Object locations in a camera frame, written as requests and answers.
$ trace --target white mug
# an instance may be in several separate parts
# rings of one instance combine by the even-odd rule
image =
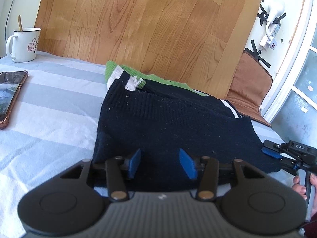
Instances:
[[[7,40],[7,56],[14,62],[29,62],[34,60],[40,32],[40,28],[23,28],[23,31],[15,29],[14,35],[9,36]],[[12,39],[12,54],[10,54],[10,43]]]

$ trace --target thumbs up cartoon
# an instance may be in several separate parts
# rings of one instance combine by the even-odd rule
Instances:
[[[33,41],[31,43],[29,43],[29,46],[28,46],[28,51],[31,52],[34,50],[35,48],[35,39],[33,39]]]

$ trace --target wooden spoon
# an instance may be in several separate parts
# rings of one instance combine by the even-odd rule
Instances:
[[[19,22],[20,31],[22,32],[23,28],[22,28],[21,16],[20,15],[18,16],[18,22]]]

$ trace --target white wall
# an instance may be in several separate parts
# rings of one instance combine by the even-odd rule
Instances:
[[[7,26],[7,38],[13,34],[13,30],[19,28],[17,21],[21,15],[24,28],[34,27],[37,12],[41,0],[15,0]],[[5,55],[4,29],[12,0],[0,0],[0,56]]]
[[[267,7],[270,0],[264,0],[265,3],[261,3],[264,9],[268,11]],[[289,48],[289,43],[291,42],[292,36],[294,34],[297,22],[299,20],[300,12],[302,9],[303,0],[283,0],[285,2],[285,12],[286,17],[281,20],[281,28],[276,35],[276,40],[278,45],[275,50],[269,48],[268,51],[262,51],[261,57],[266,60],[271,67],[265,68],[272,75],[273,79],[275,78],[284,58]],[[260,26],[260,19],[257,17],[250,33],[249,39],[247,41],[246,47],[250,50],[252,49],[251,40],[254,39],[255,45],[259,50],[259,43],[262,37],[265,35],[265,26],[266,22],[263,23],[263,26]]]

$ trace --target bed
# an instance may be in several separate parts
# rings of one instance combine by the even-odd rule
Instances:
[[[29,190],[84,158],[92,158],[105,66],[38,52],[36,59],[0,59],[0,72],[27,70],[9,125],[0,130],[0,237],[24,234],[16,209]],[[283,142],[269,127],[252,122],[261,141]],[[291,185],[285,171],[271,176]],[[228,190],[222,186],[218,195]]]

